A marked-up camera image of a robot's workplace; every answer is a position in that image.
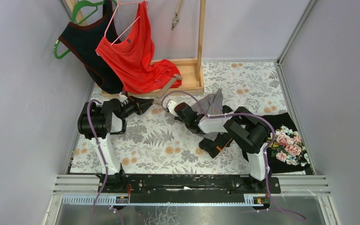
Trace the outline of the wooden clip hanger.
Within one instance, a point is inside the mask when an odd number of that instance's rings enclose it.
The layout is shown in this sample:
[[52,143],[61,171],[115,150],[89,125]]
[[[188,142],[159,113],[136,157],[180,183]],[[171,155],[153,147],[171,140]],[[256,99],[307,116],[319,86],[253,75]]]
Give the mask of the wooden clip hanger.
[[163,95],[172,87],[176,81],[182,81],[183,77],[180,74],[174,74],[168,83],[157,93],[154,98],[153,104],[160,105]]

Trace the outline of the grey striped underwear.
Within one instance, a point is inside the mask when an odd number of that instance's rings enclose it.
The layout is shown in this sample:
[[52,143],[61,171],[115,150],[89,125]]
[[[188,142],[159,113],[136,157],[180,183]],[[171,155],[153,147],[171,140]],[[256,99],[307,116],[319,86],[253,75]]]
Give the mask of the grey striped underwear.
[[197,114],[206,112],[207,114],[217,115],[222,113],[223,109],[223,94],[222,89],[218,89],[215,93],[210,93],[199,100],[202,109],[199,108],[197,103],[191,106],[192,110]]

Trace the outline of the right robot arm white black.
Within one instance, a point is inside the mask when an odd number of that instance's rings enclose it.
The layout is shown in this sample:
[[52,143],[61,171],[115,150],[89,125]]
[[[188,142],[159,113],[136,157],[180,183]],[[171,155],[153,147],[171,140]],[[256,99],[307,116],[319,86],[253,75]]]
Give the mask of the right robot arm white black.
[[186,103],[171,100],[166,104],[166,110],[176,120],[184,123],[193,134],[217,134],[213,140],[204,138],[199,143],[200,149],[209,153],[212,158],[235,142],[250,164],[250,177],[257,181],[268,178],[270,167],[266,157],[267,140],[273,131],[269,122],[251,114],[245,107],[218,115],[204,115],[194,111]]

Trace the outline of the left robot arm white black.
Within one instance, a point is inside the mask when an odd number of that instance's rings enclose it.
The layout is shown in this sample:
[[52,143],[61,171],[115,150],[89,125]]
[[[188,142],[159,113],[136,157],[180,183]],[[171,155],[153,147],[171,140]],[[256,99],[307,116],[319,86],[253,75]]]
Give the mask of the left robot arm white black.
[[114,154],[110,141],[112,135],[126,132],[126,118],[144,114],[154,103],[152,98],[138,98],[124,95],[122,99],[113,98],[100,103],[90,100],[85,103],[77,122],[80,134],[92,141],[102,166],[102,174],[118,174],[121,163]]

